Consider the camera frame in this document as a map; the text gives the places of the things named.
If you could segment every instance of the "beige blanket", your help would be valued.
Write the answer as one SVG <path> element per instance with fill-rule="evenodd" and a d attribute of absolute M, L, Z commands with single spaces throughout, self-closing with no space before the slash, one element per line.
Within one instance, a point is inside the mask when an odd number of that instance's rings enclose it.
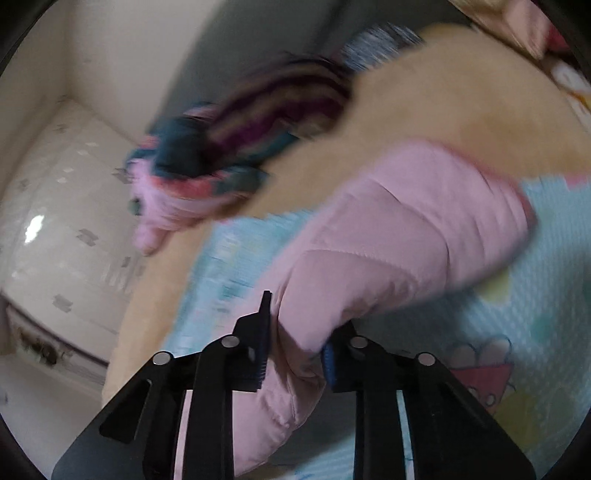
<path fill-rule="evenodd" d="M 409 137 L 442 141 L 515 177 L 591 170 L 591 137 L 536 67 L 466 28 L 423 36 L 427 46 L 359 78 L 337 130 L 269 163 L 272 180 L 239 213 L 315 207 L 384 148 Z M 158 351 L 210 227 L 175 234 L 148 262 L 111 359 L 105 402 Z"/>

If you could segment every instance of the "metal screw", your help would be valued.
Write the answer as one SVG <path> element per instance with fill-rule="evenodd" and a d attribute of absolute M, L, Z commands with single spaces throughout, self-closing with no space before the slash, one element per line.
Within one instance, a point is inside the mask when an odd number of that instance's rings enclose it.
<path fill-rule="evenodd" d="M 166 365 L 173 359 L 173 356 L 168 352 L 158 352 L 152 357 L 152 363 L 154 365 Z"/>
<path fill-rule="evenodd" d="M 367 347 L 368 340 L 365 337 L 353 337 L 349 343 L 353 348 L 362 349 Z"/>
<path fill-rule="evenodd" d="M 240 344 L 240 339 L 233 335 L 228 335 L 227 337 L 222 338 L 222 346 L 226 348 L 234 348 Z"/>
<path fill-rule="evenodd" d="M 430 353 L 421 353 L 418 356 L 418 362 L 425 367 L 432 367 L 435 365 L 435 357 Z"/>

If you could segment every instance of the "floor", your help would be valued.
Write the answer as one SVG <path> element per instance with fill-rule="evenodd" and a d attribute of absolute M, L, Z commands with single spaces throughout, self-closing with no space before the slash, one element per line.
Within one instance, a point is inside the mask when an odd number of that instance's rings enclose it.
<path fill-rule="evenodd" d="M 31 318 L 108 361 L 143 269 L 122 171 L 133 145 L 67 100 L 0 207 L 2 291 Z"/>
<path fill-rule="evenodd" d="M 0 356 L 0 414 L 23 451 L 46 478 L 100 401 L 16 355 Z"/>

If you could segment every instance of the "pink cloth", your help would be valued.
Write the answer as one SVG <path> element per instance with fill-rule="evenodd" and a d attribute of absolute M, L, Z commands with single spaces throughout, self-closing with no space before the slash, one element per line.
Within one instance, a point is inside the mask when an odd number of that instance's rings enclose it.
<path fill-rule="evenodd" d="M 134 244 L 144 255 L 158 250 L 170 232 L 188 228 L 243 196 L 230 192 L 204 199 L 179 199 L 153 183 L 150 161 L 135 159 L 129 172 L 132 197 L 141 202 L 141 219 L 135 231 Z"/>
<path fill-rule="evenodd" d="M 314 358 L 335 328 L 490 274 L 528 238 L 529 212 L 509 181 L 425 141 L 344 185 L 232 312 L 255 312 L 263 291 L 273 293 L 267 376 L 256 394 L 233 397 L 236 476 L 266 462 L 313 411 L 324 388 Z"/>

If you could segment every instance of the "light blue blanket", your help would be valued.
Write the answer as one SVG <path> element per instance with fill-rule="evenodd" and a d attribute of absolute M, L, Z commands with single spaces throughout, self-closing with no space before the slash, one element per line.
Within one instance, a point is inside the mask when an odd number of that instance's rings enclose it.
<path fill-rule="evenodd" d="M 362 320 L 358 329 L 389 351 L 437 355 L 527 454 L 540 478 L 591 406 L 591 186 L 562 177 L 522 186 L 539 225 L 508 269 L 461 293 Z M 233 321 L 227 317 L 233 302 L 309 216 L 218 225 L 196 262 L 165 348 L 184 355 L 213 340 L 216 322 Z M 354 416 L 353 396 L 326 394 L 265 474 L 351 478 Z"/>

